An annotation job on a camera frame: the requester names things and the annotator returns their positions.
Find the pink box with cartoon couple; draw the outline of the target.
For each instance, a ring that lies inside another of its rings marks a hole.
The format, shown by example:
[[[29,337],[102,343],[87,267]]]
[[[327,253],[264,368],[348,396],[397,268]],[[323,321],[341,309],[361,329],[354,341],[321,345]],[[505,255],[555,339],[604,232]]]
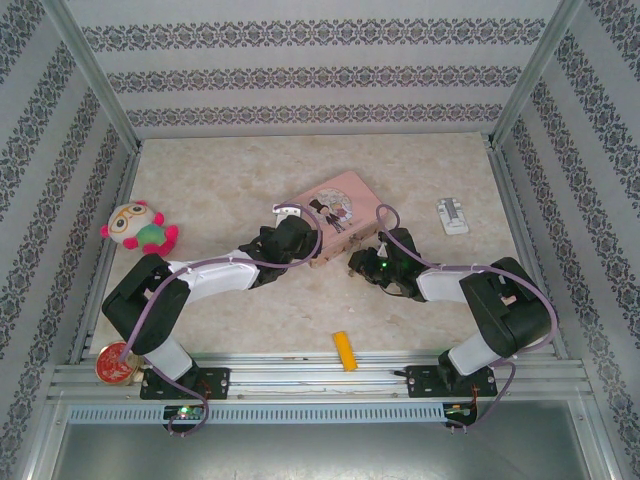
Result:
[[[354,171],[342,173],[289,200],[308,210],[322,231],[322,248],[310,261],[320,267],[359,247],[378,231],[379,198]]]

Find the white plastic latch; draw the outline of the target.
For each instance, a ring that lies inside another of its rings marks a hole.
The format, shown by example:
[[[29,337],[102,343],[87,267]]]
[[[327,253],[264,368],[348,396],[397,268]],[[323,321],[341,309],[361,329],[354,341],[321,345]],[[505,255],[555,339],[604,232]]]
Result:
[[[461,203],[454,197],[446,197],[436,202],[436,211],[447,235],[467,234],[470,229]]]

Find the yellow block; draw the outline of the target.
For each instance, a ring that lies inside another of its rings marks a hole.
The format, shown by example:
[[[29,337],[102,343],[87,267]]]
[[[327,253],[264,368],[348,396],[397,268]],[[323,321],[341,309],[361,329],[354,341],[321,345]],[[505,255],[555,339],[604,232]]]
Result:
[[[348,335],[344,331],[339,331],[333,333],[332,338],[344,370],[355,371],[358,364]]]

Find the plush toy with glasses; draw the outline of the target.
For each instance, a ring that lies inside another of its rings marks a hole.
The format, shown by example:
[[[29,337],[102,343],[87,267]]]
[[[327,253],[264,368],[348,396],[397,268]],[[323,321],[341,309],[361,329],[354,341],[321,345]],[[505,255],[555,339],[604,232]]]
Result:
[[[100,234],[127,250],[164,257],[176,246],[180,230],[177,225],[167,225],[162,212],[144,201],[134,201],[118,206],[101,226]]]

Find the round red tin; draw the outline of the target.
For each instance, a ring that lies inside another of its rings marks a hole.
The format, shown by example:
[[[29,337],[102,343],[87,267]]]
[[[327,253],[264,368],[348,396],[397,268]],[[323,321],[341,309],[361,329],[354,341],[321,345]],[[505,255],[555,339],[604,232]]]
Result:
[[[112,342],[98,354],[95,373],[98,379],[106,385],[127,386],[134,383],[139,377],[144,361],[132,351],[122,361],[120,357],[125,347],[125,341]]]

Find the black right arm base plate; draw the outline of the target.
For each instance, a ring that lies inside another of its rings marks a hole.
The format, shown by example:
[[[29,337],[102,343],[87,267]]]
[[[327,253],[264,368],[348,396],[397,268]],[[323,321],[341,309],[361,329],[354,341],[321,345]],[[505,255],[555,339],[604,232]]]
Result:
[[[484,367],[468,376],[455,376],[448,383],[436,365],[410,365],[405,368],[407,390],[410,398],[490,398],[498,394],[494,372]]]

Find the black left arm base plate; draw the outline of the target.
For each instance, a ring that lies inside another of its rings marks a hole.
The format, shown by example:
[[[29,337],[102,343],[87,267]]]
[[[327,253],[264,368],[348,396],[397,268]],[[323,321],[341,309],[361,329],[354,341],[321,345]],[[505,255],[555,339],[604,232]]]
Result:
[[[230,374],[231,370],[228,368],[195,366],[180,377],[177,383],[207,400],[225,400],[228,396]],[[173,386],[152,369],[147,369],[143,375],[140,398],[142,400],[183,400],[191,399],[193,395]]]

